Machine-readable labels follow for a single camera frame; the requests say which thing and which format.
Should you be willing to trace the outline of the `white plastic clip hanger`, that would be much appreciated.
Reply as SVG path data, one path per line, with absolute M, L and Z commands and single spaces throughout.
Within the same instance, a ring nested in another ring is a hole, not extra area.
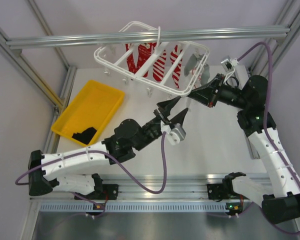
M 131 21 L 127 23 L 120 32 L 138 33 L 154 30 L 161 30 L 161 28 L 153 27 L 140 21 Z M 152 43 L 152 55 L 136 73 L 132 73 L 128 70 L 127 57 L 133 53 L 135 65 L 137 65 L 138 46 L 143 43 Z M 106 73 L 115 72 L 121 74 L 125 81 L 132 80 L 146 85 L 148 95 L 151 95 L 152 91 L 156 89 L 172 96 L 187 96 L 195 86 L 196 82 L 201 78 L 204 66 L 207 64 L 210 55 L 209 48 L 193 41 L 154 41 L 143 43 L 105 44 L 94 51 L 93 57 L 98 64 L 104 66 Z M 125 44 L 131 44 L 128 51 L 126 51 Z M 174 64 L 171 64 L 170 53 L 178 44 L 181 45 L 182 52 L 175 60 Z M 164 78 L 161 82 L 156 82 L 153 79 L 153 64 L 164 50 L 166 50 Z M 201 55 L 201 60 L 190 71 L 188 76 L 184 76 L 184 67 L 192 54 Z M 179 89 L 177 89 L 172 78 L 172 73 L 181 59 L 182 66 L 179 78 Z

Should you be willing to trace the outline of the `black sock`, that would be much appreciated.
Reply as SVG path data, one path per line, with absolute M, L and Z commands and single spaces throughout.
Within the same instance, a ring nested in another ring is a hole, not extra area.
M 88 145 L 96 133 L 97 133 L 97 130 L 94 127 L 89 127 L 82 132 L 73 133 L 72 139 L 74 139 L 82 144 Z

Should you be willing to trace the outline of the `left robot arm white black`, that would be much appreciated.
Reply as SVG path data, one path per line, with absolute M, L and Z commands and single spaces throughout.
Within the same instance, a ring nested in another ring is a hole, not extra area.
M 164 144 L 169 140 L 177 145 L 186 137 L 183 128 L 189 111 L 183 109 L 172 119 L 171 110 L 180 100 L 175 97 L 157 103 L 155 117 L 140 126 L 131 118 L 123 120 L 114 134 L 103 141 L 64 153 L 32 151 L 28 162 L 28 194 L 43 196 L 53 191 L 73 192 L 93 199 L 103 194 L 103 181 L 99 174 L 78 174 L 77 171 L 96 166 L 118 165 L 133 159 L 135 151 L 141 151 L 157 139 Z

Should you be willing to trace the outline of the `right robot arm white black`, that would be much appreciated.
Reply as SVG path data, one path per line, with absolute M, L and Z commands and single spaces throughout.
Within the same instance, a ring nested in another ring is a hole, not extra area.
M 256 149 L 271 182 L 271 187 L 265 187 L 242 172 L 233 172 L 222 179 L 224 194 L 232 199 L 239 195 L 250 199 L 272 224 L 300 218 L 300 178 L 281 145 L 275 121 L 265 113 L 268 80 L 253 75 L 242 89 L 223 80 L 224 76 L 217 74 L 188 97 L 209 108 L 221 102 L 239 109 L 237 122 Z

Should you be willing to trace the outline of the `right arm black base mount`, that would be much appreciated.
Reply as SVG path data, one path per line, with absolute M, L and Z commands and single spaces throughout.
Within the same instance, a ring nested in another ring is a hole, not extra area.
M 236 199 L 238 194 L 230 192 L 222 183 L 209 183 L 206 185 L 208 199 L 216 202 L 222 200 Z

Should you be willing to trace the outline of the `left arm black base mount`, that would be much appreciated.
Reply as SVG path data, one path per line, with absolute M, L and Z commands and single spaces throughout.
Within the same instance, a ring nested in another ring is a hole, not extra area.
M 88 195 L 76 193 L 88 200 L 116 200 L 119 194 L 118 184 L 103 184 L 101 192 L 91 192 Z

